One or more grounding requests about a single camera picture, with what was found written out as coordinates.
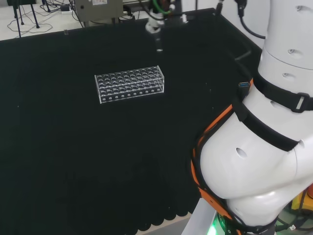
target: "strap buckle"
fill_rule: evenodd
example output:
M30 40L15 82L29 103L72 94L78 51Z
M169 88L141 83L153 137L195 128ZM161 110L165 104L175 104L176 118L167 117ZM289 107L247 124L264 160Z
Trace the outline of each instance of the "strap buckle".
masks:
M298 93L297 95L300 95L301 97L299 99L297 106L294 109L291 109L291 111L300 114L306 110L306 107L310 99L310 95L307 93Z

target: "tripod stand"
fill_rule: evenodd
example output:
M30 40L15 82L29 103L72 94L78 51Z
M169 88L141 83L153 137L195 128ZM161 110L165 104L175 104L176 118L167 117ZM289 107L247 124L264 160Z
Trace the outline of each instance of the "tripod stand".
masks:
M13 5L13 11L14 11L14 18L16 19L16 22L18 24L19 37L21 38L21 30L20 30L19 17L18 17L18 14L17 14L17 9L19 9L19 12L20 12L21 25L24 25L24 22L23 22L23 19L22 19L20 0L13 0L12 1L12 5ZM31 4L30 7L31 7L31 10L32 10L34 18L35 18L36 28L40 28L39 25L38 25L38 22L37 22L37 18L36 18L36 14L35 14L35 11L34 11L33 4Z

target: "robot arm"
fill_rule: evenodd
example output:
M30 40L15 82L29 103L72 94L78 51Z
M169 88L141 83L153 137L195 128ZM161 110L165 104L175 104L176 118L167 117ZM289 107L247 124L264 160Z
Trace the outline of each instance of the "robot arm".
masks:
M237 3L242 19L244 2ZM271 0L254 85L195 146L194 179L228 218L231 233L269 230L283 207L313 183L312 22L311 0Z
M164 16L171 14L175 10L175 0L150 0L148 23L146 30L149 33L159 33L164 26Z

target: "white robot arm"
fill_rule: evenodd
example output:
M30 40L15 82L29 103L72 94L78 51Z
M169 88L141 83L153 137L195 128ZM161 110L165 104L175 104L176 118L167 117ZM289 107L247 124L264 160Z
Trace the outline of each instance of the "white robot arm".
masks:
M271 0L258 71L198 153L205 188L247 226L273 224L313 183L312 0Z

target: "black strap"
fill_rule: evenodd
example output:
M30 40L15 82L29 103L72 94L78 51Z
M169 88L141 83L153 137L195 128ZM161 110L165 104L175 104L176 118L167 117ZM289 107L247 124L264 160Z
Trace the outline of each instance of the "black strap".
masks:
M241 232L254 233L254 234L263 233L264 231L270 229L273 225L275 225L277 221L277 218L276 218L272 222L264 226L248 226L248 225L240 224L236 220L231 220L226 216L223 216L223 218L225 221L225 227L239 230Z
M281 89L268 81L260 74L254 78L255 87L268 99L291 109L295 113L313 110L313 98L306 93L292 93Z
M298 144L297 141L279 134L261 122L246 108L246 106L239 100L238 96L235 96L233 99L232 106L238 120L267 143L286 152L291 151Z

